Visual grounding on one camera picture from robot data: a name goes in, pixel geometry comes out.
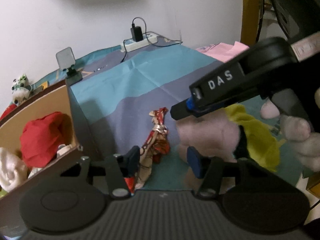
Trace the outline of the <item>right hand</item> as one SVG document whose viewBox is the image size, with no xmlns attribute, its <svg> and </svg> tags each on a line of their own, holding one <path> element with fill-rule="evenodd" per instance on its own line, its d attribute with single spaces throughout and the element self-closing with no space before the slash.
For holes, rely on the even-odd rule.
<svg viewBox="0 0 320 240">
<path fill-rule="evenodd" d="M 267 100 L 260 110 L 263 119 L 280 116 L 280 130 L 291 145 L 297 159 L 313 172 L 319 171 L 319 134 L 312 132 L 310 124 L 302 118 L 281 115 L 271 100 Z"/>
</svg>

